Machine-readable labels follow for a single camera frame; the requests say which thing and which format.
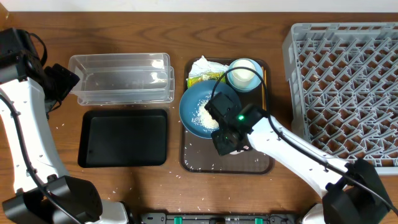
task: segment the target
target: white round object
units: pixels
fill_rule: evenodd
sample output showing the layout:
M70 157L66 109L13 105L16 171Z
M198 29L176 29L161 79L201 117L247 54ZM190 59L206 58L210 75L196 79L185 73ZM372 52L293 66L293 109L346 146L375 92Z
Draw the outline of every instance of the white round object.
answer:
M232 67L245 67L256 70L254 64L246 59L236 61ZM234 86L242 89L245 89L254 78L254 73L246 69L236 69L233 70L231 73Z

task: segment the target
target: white plastic crate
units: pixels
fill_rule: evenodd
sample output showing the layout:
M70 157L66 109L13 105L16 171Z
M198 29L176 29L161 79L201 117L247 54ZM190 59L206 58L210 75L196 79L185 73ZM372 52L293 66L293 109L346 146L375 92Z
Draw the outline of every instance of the white plastic crate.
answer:
M398 174L398 23L295 24L282 50L293 132Z

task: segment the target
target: wooden table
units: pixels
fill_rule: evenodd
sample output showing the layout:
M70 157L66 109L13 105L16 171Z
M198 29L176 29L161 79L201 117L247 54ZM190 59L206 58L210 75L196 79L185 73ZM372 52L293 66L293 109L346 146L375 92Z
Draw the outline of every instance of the wooden table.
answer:
M271 68L273 114L289 128L292 104L283 69L282 42L290 27L297 22L385 21L398 21L398 14L12 12L5 27L18 27L39 35L49 51L47 65L59 63L67 67L71 56L81 54L167 52L171 57L176 76L175 100L169 105L153 106L169 112L166 163L157 167L79 167L82 117L93 107L80 106L76 96L69 95L62 107L50 114L49 124L58 153L71 176L94 183L101 198L125 200L138 212L260 214L305 213L320 199L304 181L279 163L268 175L194 174L183 170L178 162L181 139L178 104L183 93L185 64L201 55L265 60ZM14 196L14 190L11 153L3 128L0 128L0 150L0 201L4 201ZM398 205L398 177L382 177L382 181ZM0 213L0 223L9 223L2 209ZM392 213L383 221L397 222Z

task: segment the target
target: black rectangular tray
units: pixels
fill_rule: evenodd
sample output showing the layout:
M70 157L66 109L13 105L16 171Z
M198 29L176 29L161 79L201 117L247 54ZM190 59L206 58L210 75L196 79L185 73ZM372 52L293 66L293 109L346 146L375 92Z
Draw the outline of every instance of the black rectangular tray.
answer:
M83 116L81 167L158 166L166 152L164 110L98 110Z
M194 61L192 59L185 66L184 91L187 90L187 78ZM208 58L211 62L218 62L224 65L231 64L235 59ZM269 67L263 60L255 60L266 72L266 83L269 80ZM241 100L242 107L248 104L262 106L262 86L259 85L248 93L236 92ZM207 172L222 174L266 174L272 170L275 160L262 152L252 150L242 152L238 155L219 156L211 139L203 139L192 134L182 126L182 142L180 150L180 163L184 169L190 172Z

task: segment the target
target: transparent plastic box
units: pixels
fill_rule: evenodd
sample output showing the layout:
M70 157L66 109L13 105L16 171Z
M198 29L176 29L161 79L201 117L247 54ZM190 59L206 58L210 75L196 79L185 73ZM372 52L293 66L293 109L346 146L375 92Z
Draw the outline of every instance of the transparent plastic box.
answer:
M68 67L80 77L71 91L80 105L170 103L174 99L174 70L166 53L75 55Z

